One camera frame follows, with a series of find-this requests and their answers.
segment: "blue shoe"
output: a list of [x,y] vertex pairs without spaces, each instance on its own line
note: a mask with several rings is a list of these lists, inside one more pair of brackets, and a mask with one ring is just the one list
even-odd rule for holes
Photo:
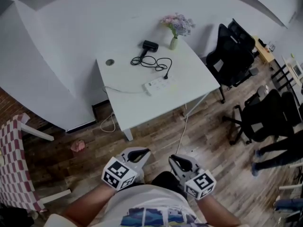
[[251,163],[251,173],[253,176],[258,176],[259,171],[256,169],[256,162]]
[[255,155],[256,157],[261,157],[261,156],[263,156],[264,154],[262,154],[262,153],[260,152],[260,150],[256,149],[255,152],[254,152],[254,155]]

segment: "checkered tablecloth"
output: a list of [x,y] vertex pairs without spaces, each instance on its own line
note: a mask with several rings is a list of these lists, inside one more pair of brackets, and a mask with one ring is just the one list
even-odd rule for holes
[[0,166],[0,202],[6,206],[43,211],[45,209],[30,179],[21,135],[22,114],[2,125],[0,149],[5,165]]

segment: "forearm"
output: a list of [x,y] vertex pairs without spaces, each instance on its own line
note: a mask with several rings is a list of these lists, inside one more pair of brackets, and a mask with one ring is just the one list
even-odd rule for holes
[[197,201],[206,221],[214,227],[237,227],[240,220],[222,206],[212,195]]
[[114,194],[115,190],[110,186],[99,185],[69,205],[62,216],[78,226],[86,227]]

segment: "white power strip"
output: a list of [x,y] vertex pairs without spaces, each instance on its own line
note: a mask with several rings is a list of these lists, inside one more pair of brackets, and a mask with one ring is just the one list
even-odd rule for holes
[[143,84],[144,90],[150,95],[155,96],[170,91],[172,88],[177,87],[177,82],[172,75],[169,75],[167,79],[159,77],[148,83]]

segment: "black office chair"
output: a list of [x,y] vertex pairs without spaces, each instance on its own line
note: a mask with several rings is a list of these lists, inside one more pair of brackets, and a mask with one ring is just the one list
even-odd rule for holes
[[[249,77],[256,75],[258,70],[249,70],[254,62],[252,49],[255,40],[243,30],[235,20],[229,25],[220,24],[218,30],[218,42],[216,49],[206,58],[206,66],[220,84],[220,92],[223,97],[221,103],[225,103],[225,96],[221,85],[237,87]],[[219,71],[214,65],[223,61]]]
[[[280,96],[274,89],[262,101],[259,99],[259,93],[256,93],[245,102],[243,111],[239,105],[235,108],[239,109],[242,121],[226,116],[222,118],[223,121],[231,121],[241,127],[236,139],[230,141],[230,145],[236,144],[242,133],[249,138],[246,144],[250,144],[252,140],[262,142],[270,135],[289,137],[294,134],[293,127],[301,122],[291,92],[285,92]],[[258,123],[261,123],[262,127],[254,131],[252,125]]]

